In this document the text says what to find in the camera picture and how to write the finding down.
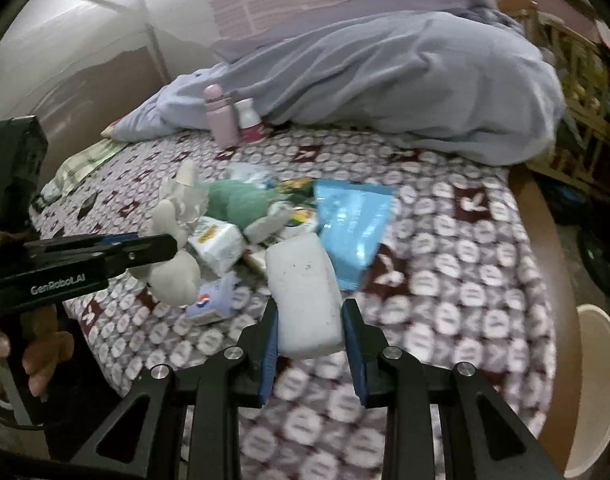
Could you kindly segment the person's left hand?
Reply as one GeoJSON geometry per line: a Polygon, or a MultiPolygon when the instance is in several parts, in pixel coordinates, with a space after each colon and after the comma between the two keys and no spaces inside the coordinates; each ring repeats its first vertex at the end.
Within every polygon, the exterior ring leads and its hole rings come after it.
{"type": "MultiPolygon", "coordinates": [[[[56,307],[44,307],[30,318],[34,339],[23,350],[22,365],[27,375],[28,388],[33,396],[42,396],[58,364],[69,360],[74,351],[74,338],[58,328],[56,307]]],[[[0,358],[11,352],[8,336],[0,330],[0,358]]],[[[0,394],[4,388],[0,380],[0,394]]]]}

